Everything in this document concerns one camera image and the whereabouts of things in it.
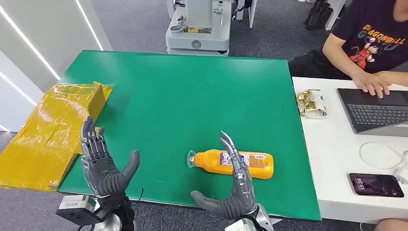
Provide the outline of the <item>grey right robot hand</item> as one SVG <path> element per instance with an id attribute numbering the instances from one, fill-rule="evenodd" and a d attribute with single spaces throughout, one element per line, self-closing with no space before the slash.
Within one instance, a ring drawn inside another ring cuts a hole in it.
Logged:
<path id="1" fill-rule="evenodd" d="M 226 219 L 236 219 L 253 213 L 258 204 L 247 165 L 236 149 L 232 138 L 224 131 L 220 132 L 220 143 L 227 149 L 232 160 L 232 188 L 228 198 L 216 200 L 205 197 L 200 191 L 194 190 L 191 196 L 202 209 L 221 215 Z"/>

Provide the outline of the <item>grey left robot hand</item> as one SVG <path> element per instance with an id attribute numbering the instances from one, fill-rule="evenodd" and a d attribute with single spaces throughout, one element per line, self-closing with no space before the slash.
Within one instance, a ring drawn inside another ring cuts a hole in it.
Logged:
<path id="1" fill-rule="evenodd" d="M 104 128 L 96 133 L 95 122 L 88 116 L 80 128 L 81 164 L 88 187 L 99 197 L 124 193 L 140 165 L 140 153 L 134 150 L 127 165 L 118 170 L 111 157 Z"/>

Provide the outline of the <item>person's hand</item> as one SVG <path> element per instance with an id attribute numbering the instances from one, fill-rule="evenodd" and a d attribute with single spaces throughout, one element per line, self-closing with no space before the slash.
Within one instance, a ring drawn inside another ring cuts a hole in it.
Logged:
<path id="1" fill-rule="evenodd" d="M 377 96 L 383 98 L 384 95 L 389 95 L 389 86 L 391 83 L 382 79 L 377 74 L 370 74 L 365 71 L 360 71 L 351 76 L 353 82 L 360 87 L 364 92 L 369 93 L 371 96 Z"/>

